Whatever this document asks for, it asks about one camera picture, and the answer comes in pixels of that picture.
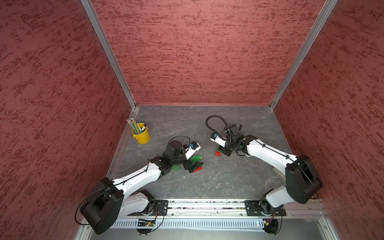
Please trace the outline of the red long lego brick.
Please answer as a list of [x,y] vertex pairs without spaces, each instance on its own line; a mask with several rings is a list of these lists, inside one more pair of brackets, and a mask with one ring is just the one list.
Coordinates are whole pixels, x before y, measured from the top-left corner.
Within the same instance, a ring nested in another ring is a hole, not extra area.
[[197,173],[198,171],[202,170],[203,167],[198,167],[193,173]]

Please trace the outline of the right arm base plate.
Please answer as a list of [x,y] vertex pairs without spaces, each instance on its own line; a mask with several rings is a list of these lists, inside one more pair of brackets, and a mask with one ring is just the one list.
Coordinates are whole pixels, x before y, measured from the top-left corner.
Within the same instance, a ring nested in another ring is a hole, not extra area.
[[283,205],[272,207],[267,201],[246,200],[245,210],[249,217],[281,217],[286,216],[286,210]]

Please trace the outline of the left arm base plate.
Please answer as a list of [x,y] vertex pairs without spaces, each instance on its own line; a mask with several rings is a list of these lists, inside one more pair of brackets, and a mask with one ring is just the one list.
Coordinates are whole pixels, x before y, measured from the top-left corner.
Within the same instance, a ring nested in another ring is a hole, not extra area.
[[149,203],[142,212],[132,213],[129,216],[166,216],[168,212],[168,200],[154,200]]

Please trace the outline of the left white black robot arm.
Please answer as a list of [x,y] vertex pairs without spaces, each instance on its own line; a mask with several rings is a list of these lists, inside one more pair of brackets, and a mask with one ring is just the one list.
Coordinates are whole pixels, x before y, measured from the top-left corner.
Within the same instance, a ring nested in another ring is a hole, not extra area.
[[166,216],[167,206],[158,207],[155,197],[142,188],[164,177],[176,166],[183,166],[189,173],[199,171],[203,164],[193,162],[191,158],[200,149],[200,144],[195,141],[183,145],[171,140],[166,150],[148,160],[143,168],[119,179],[100,180],[77,212],[97,235],[106,232],[117,219],[131,214],[143,214],[145,218],[139,221],[139,231],[150,233],[160,226],[158,216]]

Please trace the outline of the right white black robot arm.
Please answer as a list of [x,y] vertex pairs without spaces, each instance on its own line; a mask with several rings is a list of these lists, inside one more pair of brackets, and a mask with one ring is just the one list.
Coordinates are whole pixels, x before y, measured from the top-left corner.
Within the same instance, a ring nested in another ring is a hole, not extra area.
[[275,149],[260,139],[244,136],[236,125],[225,127],[226,136],[213,132],[210,140],[222,147],[230,156],[233,151],[256,157],[271,165],[285,178],[285,185],[271,190],[260,198],[258,209],[272,215],[279,207],[288,203],[306,204],[323,187],[323,182],[312,160],[306,156],[295,156]]

